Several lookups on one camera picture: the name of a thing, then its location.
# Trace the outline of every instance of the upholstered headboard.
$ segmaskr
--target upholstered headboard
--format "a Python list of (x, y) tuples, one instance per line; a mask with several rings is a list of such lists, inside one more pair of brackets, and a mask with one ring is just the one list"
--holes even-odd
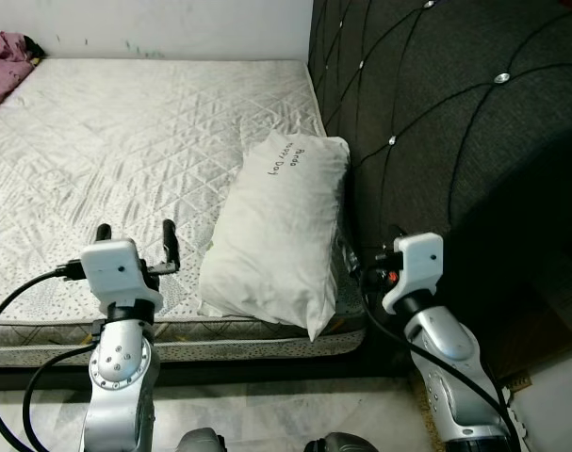
[(328, 135), (351, 147), (363, 260), (392, 225), (443, 234), (439, 293), (463, 308), (572, 239), (572, 11), (426, 2), (315, 0), (309, 69)]

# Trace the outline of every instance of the white pillow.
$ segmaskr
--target white pillow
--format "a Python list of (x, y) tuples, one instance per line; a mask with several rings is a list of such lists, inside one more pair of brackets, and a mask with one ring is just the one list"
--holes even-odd
[(252, 148), (202, 262), (199, 313), (297, 325), (314, 340), (335, 312), (332, 244), (348, 165), (337, 137), (272, 131)]

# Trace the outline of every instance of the floor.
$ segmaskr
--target floor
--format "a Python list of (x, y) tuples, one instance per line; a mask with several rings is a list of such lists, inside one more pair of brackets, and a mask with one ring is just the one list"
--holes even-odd
[[(0, 412), (24, 439), (21, 392), (0, 393)], [(78, 450), (88, 395), (35, 393), (34, 429), (52, 451)], [(432, 452), (406, 379), (184, 386), (155, 390), (154, 451), (173, 451), (193, 428), (213, 427), (229, 452), (302, 452), (331, 431), (360, 435), (381, 452)], [(11, 450), (0, 436), (0, 452)]]

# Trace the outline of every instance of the mattress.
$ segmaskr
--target mattress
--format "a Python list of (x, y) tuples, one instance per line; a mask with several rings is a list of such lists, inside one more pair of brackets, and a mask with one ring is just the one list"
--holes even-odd
[[(160, 285), (164, 360), (355, 349), (365, 322), (340, 253), (336, 315), (312, 344), (297, 327), (197, 315), (200, 264), (246, 150), (271, 129), (324, 135), (309, 80), (297, 61), (44, 60), (0, 106), (0, 301), (78, 257), (103, 222), (159, 262), (171, 218), (182, 267)], [(0, 318), (0, 365), (86, 344), (101, 317), (86, 282), (44, 282)]]

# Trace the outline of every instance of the white wall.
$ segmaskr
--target white wall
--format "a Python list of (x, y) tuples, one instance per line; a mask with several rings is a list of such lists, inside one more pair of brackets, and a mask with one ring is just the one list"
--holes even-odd
[(0, 0), (51, 57), (307, 60), (313, 0)]
[(529, 370), (532, 386), (512, 407), (528, 431), (531, 452), (572, 452), (572, 352)]

